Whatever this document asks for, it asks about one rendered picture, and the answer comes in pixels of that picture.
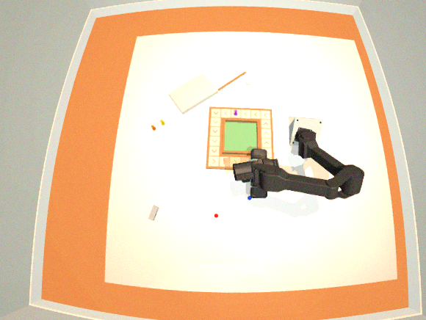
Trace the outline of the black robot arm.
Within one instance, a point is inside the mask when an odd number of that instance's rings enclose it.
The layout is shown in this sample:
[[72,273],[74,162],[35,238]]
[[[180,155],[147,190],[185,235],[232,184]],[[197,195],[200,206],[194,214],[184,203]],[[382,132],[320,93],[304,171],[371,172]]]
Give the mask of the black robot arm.
[[[279,193],[290,190],[325,197],[328,200],[335,200],[338,197],[347,199],[359,194],[364,171],[354,164],[343,164],[326,153],[317,144],[316,134],[311,129],[298,127],[295,135],[299,147],[298,155],[303,159],[312,158],[331,173],[333,178],[325,180],[291,174],[279,168],[278,159],[262,158],[257,163],[246,161],[233,164],[235,181],[247,183],[252,179],[253,185],[266,192]],[[341,191],[338,191],[339,188]]]

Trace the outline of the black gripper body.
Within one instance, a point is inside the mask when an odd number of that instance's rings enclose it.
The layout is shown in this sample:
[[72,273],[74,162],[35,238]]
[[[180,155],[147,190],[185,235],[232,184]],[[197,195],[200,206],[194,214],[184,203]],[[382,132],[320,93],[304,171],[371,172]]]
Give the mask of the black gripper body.
[[[251,159],[257,159],[258,161],[262,158],[267,158],[266,149],[254,148],[251,150]],[[254,161],[254,163],[257,163],[257,161]],[[252,186],[250,188],[250,197],[265,199],[267,198],[267,192],[257,186]]]

